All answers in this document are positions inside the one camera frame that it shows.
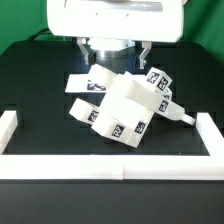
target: black table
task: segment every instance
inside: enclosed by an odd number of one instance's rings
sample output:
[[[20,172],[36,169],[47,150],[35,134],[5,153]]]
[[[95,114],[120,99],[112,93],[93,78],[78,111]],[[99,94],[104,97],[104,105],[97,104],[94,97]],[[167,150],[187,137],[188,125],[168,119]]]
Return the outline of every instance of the black table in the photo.
[[[172,79],[173,101],[186,113],[209,112],[224,127],[223,68],[199,45],[154,44],[144,71],[135,55],[98,59],[117,73],[146,74],[153,66]],[[70,73],[87,73],[82,53],[71,42],[17,42],[0,57],[0,111],[16,110],[19,126],[5,154],[207,154],[194,127],[153,117],[137,149],[102,138],[69,110],[81,98],[99,105],[104,94],[67,94]]]
[[[201,46],[154,44],[144,71],[134,68],[134,60],[129,55],[98,63],[119,73],[164,70],[173,79],[173,100],[191,116],[209,112],[223,133],[224,69]],[[181,121],[154,116],[134,149],[73,119],[68,111],[75,98],[99,105],[103,97],[64,92],[70,73],[88,70],[70,42],[12,44],[0,57],[0,112],[16,110],[19,125],[4,154],[207,155],[196,129]],[[1,180],[0,221],[216,224],[224,222],[223,198],[223,181]]]

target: white robot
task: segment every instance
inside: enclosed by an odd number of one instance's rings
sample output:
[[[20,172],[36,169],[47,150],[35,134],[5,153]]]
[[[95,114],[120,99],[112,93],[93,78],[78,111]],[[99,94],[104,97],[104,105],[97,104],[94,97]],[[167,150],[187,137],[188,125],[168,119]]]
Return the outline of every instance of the white robot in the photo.
[[[182,36],[186,2],[48,0],[48,26],[55,35],[77,37],[87,64],[94,64],[96,55],[116,56],[141,41],[136,64],[143,69],[153,41],[176,42]]]

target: white border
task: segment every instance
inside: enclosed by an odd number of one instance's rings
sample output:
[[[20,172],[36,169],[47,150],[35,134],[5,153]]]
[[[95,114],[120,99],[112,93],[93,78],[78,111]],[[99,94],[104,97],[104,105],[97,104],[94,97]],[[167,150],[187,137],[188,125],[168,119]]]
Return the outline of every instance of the white border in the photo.
[[[210,156],[1,155],[0,179],[224,180],[224,139],[207,113],[196,128]]]

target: white block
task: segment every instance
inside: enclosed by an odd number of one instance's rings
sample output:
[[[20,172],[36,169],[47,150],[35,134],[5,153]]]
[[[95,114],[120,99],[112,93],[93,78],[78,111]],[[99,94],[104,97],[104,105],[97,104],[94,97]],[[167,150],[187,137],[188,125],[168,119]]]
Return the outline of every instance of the white block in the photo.
[[[164,92],[161,93],[161,95],[171,101],[173,93],[169,88],[167,88]]]
[[[116,96],[126,97],[171,120],[182,120],[185,114],[184,108],[132,80],[129,75],[118,75],[108,91]]]
[[[0,118],[0,154],[4,152],[17,125],[16,111],[5,111]]]
[[[88,79],[87,74],[70,75],[65,89],[66,93],[105,93],[106,88]]]
[[[156,68],[151,68],[146,75],[146,85],[157,93],[163,93],[169,87],[172,79],[164,72]]]
[[[77,98],[69,113],[77,120],[93,124],[99,114],[99,109],[97,106]]]
[[[116,73],[98,64],[92,65],[88,74],[88,79],[106,88],[110,88],[116,77]]]
[[[125,97],[107,93],[101,102],[100,111],[119,120],[132,129],[126,144],[137,147],[141,141],[154,112]]]
[[[123,125],[120,121],[112,118],[106,113],[99,113],[97,119],[92,125],[92,129],[101,136],[126,143],[132,129]]]

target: black surface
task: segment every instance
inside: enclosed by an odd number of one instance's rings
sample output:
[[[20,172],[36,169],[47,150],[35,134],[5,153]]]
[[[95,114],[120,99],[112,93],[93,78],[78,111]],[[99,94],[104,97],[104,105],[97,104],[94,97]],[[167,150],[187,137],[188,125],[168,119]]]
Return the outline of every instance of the black surface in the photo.
[[[98,63],[117,73],[144,73],[153,66],[173,83],[173,100],[192,116],[210,112],[224,127],[223,69],[199,45],[157,44],[144,71],[135,55]],[[99,105],[102,94],[66,94],[70,73],[87,73],[83,55],[70,42],[17,42],[0,57],[0,111],[14,109],[19,126],[5,154],[207,154],[194,127],[154,116],[137,149],[102,138],[69,115],[79,97]]]
[[[224,182],[0,184],[4,224],[223,224]]]
[[[68,74],[88,71],[76,50],[71,49],[69,43],[18,42],[0,57],[1,111],[16,109],[20,122],[7,153],[43,153],[43,149],[57,144],[57,150],[48,153],[60,153],[61,147],[71,144],[71,139],[74,145],[78,144],[72,135],[74,128],[85,133],[88,139],[96,138],[91,136],[93,133],[88,133],[85,125],[67,114],[77,97],[64,94]],[[105,63],[117,72],[126,70],[122,66],[134,72],[132,61],[133,58],[130,58],[130,63],[127,60]],[[222,130],[223,69],[203,48],[190,43],[157,45],[152,50],[150,65],[164,69],[172,76],[174,100],[183,104],[188,113],[210,112]],[[79,96],[96,104],[100,101],[99,95]],[[169,126],[173,126],[172,132],[167,131]],[[183,128],[182,122],[169,122],[156,116],[148,130],[149,138],[141,147],[150,144],[147,141],[157,144],[161,135],[166,147],[174,136],[173,142],[179,144],[183,130],[186,132],[184,144],[191,144],[188,140],[193,138],[196,145],[201,144],[194,128],[187,125]],[[111,146],[119,148],[121,144]],[[185,153],[198,153],[199,148],[201,150],[199,146],[195,151]],[[134,153],[123,146],[122,150]],[[153,150],[150,153],[159,154],[163,148]],[[223,181],[1,180],[0,223],[223,224],[223,199]]]

